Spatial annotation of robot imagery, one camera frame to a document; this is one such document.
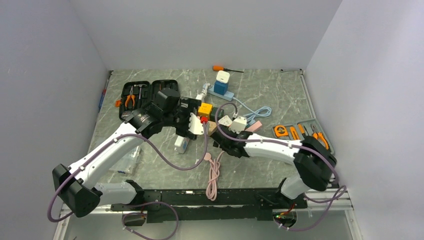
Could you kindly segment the white cube socket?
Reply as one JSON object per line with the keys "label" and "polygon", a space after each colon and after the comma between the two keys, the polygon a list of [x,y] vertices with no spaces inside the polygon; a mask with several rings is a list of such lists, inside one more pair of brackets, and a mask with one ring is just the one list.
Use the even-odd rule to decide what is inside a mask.
{"label": "white cube socket", "polygon": [[225,115],[222,118],[220,118],[217,123],[219,124],[221,128],[230,127],[231,124],[233,123],[233,120],[228,115]]}

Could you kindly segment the pink power strip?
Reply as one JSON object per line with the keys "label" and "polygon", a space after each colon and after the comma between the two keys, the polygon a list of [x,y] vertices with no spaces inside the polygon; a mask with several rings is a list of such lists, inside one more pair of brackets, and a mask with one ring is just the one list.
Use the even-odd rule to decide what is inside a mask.
{"label": "pink power strip", "polygon": [[257,130],[259,130],[261,127],[263,126],[263,124],[258,120],[256,122],[254,122],[252,125],[250,125],[249,127],[247,127],[245,130],[248,132],[256,132]]}

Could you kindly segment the beige cube socket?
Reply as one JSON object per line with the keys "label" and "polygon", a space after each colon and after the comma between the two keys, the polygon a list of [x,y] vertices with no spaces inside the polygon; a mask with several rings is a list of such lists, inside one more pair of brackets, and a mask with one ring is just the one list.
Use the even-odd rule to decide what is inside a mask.
{"label": "beige cube socket", "polygon": [[215,122],[208,122],[208,135],[213,134],[217,130],[217,124]]}

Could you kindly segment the yellow cube socket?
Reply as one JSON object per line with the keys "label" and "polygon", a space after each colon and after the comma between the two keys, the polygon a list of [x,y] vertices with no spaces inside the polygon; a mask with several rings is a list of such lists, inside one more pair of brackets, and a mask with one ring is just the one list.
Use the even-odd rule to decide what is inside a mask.
{"label": "yellow cube socket", "polygon": [[199,117],[206,117],[206,118],[209,119],[212,110],[213,110],[213,105],[212,104],[202,102],[201,105],[200,105],[200,107],[198,108],[197,115]]}

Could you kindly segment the white long power strip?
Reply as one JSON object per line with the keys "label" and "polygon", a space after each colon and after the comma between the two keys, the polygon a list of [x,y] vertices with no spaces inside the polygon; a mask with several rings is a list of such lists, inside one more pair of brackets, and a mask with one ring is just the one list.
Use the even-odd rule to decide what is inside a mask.
{"label": "white long power strip", "polygon": [[205,93],[200,93],[197,94],[195,98],[182,97],[179,101],[179,106],[182,110],[180,112],[180,116],[182,117],[180,117],[179,120],[180,123],[182,123],[183,128],[176,129],[177,138],[174,143],[174,149],[180,154],[183,154],[186,151],[190,140],[197,139],[198,135],[189,132],[189,118],[190,113],[194,113],[198,116],[198,108],[204,102],[205,96]]}

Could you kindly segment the dark green cube socket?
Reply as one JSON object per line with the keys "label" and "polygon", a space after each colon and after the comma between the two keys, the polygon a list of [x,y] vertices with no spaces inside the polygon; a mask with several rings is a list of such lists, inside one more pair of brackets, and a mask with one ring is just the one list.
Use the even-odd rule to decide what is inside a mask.
{"label": "dark green cube socket", "polygon": [[223,116],[223,114],[224,114],[223,109],[218,109],[217,107],[213,107],[212,110],[211,110],[211,113],[210,113],[210,117],[213,118],[213,119],[215,117],[221,118]]}

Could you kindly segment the black tool case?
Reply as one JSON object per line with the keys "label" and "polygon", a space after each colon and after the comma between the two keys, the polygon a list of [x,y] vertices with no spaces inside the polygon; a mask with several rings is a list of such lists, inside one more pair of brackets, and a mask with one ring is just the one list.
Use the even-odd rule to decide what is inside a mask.
{"label": "black tool case", "polygon": [[[135,107],[133,109],[127,109],[125,107],[125,101],[131,86],[133,86],[133,94],[135,95]],[[174,79],[154,80],[153,82],[131,81],[125,83],[121,92],[121,98],[115,103],[119,107],[119,119],[124,122],[129,114],[138,109],[151,115],[151,106],[156,93],[164,88],[170,88],[179,92],[178,83]]]}

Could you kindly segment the light blue power strip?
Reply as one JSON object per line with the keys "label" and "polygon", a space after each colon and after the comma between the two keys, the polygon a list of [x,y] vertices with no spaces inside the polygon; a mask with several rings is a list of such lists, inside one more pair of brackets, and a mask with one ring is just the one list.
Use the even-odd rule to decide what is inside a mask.
{"label": "light blue power strip", "polygon": [[216,93],[216,92],[214,92],[214,90],[212,88],[208,89],[207,93],[209,95],[219,97],[219,98],[224,99],[224,100],[229,101],[229,102],[234,99],[234,95],[235,95],[233,92],[230,92],[230,91],[226,91],[226,93],[224,93],[224,94]]}

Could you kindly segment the blue cube socket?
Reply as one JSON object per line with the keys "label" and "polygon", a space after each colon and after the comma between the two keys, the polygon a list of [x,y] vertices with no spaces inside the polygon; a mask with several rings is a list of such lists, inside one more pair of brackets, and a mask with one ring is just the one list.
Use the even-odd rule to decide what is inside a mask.
{"label": "blue cube socket", "polygon": [[228,86],[229,86],[228,83],[227,84],[224,84],[224,83],[215,81],[214,82],[214,89],[213,89],[213,91],[215,93],[219,93],[219,94],[223,95],[223,94],[226,93],[226,91],[228,91]]}

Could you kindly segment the grey tool tray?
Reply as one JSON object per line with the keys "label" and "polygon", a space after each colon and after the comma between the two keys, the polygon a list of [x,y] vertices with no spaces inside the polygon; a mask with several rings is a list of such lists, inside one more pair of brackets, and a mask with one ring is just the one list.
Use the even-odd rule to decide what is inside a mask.
{"label": "grey tool tray", "polygon": [[318,128],[318,130],[323,133],[323,135],[326,138],[326,140],[327,140],[327,142],[329,144],[329,147],[330,147],[330,149],[328,151],[330,151],[331,154],[334,154],[335,153],[335,150],[334,150],[334,148],[333,148],[330,140],[328,139],[327,135],[324,133],[324,130],[322,129],[319,121],[316,118],[301,120],[301,121],[298,121],[296,123],[278,124],[278,125],[284,125],[286,127],[286,129],[288,131],[288,134],[289,134],[289,137],[277,138],[275,136],[274,130],[273,130],[274,126],[277,126],[277,125],[273,125],[271,127],[271,129],[272,129],[272,132],[273,132],[274,136],[277,139],[290,140],[290,141],[292,141],[293,140],[293,137],[292,137],[291,132],[290,132],[290,127],[295,127],[295,129],[296,129],[296,131],[298,133],[298,136],[300,137],[300,140],[303,140],[305,137],[313,137],[313,130],[311,128],[311,124],[315,124],[316,127]]}

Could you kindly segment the clear plastic screw box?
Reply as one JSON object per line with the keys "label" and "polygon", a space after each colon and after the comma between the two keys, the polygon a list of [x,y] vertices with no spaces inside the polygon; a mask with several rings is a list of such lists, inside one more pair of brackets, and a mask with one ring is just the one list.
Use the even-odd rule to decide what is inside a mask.
{"label": "clear plastic screw box", "polygon": [[140,153],[141,153],[140,146],[133,148],[130,152],[125,154],[118,162],[116,162],[109,169],[109,171],[117,172],[120,174],[132,174],[138,162]]}

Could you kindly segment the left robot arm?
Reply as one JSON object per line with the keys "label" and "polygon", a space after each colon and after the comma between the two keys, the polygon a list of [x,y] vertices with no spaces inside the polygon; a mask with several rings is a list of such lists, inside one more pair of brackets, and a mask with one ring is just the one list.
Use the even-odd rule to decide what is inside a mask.
{"label": "left robot arm", "polygon": [[145,202],[145,191],[135,181],[99,183],[100,178],[142,143],[157,151],[149,138],[164,127],[173,127],[178,136],[191,140],[206,135],[206,124],[198,118],[201,104],[200,99],[182,97],[178,91],[165,88],[154,100],[125,111],[118,129],[97,148],[70,166],[59,164],[53,169],[55,196],[78,218],[103,205],[123,204],[131,210],[139,209]]}

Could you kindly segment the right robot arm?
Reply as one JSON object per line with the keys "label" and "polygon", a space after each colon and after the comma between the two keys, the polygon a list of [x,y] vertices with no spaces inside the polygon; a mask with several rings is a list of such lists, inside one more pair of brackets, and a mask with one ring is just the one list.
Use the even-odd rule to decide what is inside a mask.
{"label": "right robot arm", "polygon": [[296,173],[279,184],[276,203],[289,207],[301,194],[315,190],[323,192],[335,175],[336,158],[317,139],[283,140],[261,136],[249,131],[234,133],[221,126],[211,135],[214,146],[233,157],[261,157],[282,161],[295,167]]}

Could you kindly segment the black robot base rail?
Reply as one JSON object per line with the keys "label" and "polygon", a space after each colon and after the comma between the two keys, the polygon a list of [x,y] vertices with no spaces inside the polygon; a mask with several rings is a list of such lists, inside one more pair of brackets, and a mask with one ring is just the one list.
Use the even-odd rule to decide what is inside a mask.
{"label": "black robot base rail", "polygon": [[144,202],[111,205],[113,212],[143,212],[148,223],[165,221],[202,221],[256,219],[271,221],[279,211],[306,209],[308,204],[302,196],[285,200],[277,195],[275,188],[223,188],[217,198],[207,198],[204,189],[151,189],[145,190]]}

